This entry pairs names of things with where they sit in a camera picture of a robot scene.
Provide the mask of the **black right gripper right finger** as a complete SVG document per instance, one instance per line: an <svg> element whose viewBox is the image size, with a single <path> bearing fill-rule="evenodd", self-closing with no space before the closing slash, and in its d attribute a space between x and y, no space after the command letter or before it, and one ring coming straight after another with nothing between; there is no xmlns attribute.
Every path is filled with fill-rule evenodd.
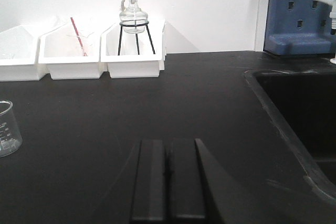
<svg viewBox="0 0 336 224"><path fill-rule="evenodd" d="M247 193L201 141L172 142L170 218L173 223L251 223Z"/></svg>

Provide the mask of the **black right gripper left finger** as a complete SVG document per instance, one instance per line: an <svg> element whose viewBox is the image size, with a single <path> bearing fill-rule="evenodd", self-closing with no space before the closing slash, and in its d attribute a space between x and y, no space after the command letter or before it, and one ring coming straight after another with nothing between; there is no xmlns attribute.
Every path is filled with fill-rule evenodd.
<svg viewBox="0 0 336 224"><path fill-rule="evenodd" d="M130 221L165 221L165 150L161 140L142 140Z"/></svg>

